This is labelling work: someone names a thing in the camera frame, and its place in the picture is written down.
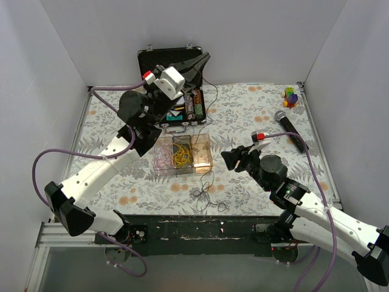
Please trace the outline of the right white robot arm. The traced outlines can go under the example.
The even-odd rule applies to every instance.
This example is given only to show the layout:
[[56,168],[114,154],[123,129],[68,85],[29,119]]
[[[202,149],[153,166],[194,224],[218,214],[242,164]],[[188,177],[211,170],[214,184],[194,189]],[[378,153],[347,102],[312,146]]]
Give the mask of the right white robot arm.
[[309,242],[324,247],[324,234],[334,231],[336,240],[350,248],[357,270],[368,280],[388,286],[388,227],[366,224],[324,202],[307,187],[287,177],[287,167],[277,155],[261,156],[259,146],[239,146],[221,156],[229,170],[246,171],[278,207],[315,224]]

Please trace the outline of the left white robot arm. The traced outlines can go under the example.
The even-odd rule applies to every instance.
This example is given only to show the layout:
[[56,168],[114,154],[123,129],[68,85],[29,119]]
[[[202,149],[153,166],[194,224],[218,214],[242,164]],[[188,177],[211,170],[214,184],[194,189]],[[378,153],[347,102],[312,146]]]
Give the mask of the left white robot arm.
[[157,124],[185,90],[199,85],[209,59],[205,52],[167,67],[157,65],[136,85],[105,87],[123,91],[116,113],[124,126],[99,155],[91,156],[92,162],[63,182],[50,182],[44,188],[51,211],[69,235],[90,230],[104,232],[116,243],[128,239],[129,222],[120,212],[91,210],[88,205],[115,175],[153,148],[162,132]]

